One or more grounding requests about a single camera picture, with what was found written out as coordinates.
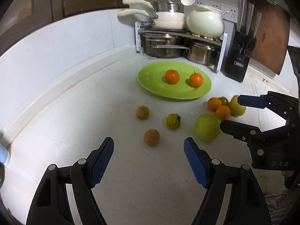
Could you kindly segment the person's hand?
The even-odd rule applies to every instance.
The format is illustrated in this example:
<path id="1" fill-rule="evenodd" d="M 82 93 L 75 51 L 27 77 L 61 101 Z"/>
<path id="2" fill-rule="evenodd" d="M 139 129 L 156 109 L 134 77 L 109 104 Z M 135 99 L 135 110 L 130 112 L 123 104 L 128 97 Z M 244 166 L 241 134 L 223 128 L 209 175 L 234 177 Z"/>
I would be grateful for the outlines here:
<path id="1" fill-rule="evenodd" d="M 294 171 L 281 171 L 281 174 L 287 178 L 291 177 L 294 174 Z"/>

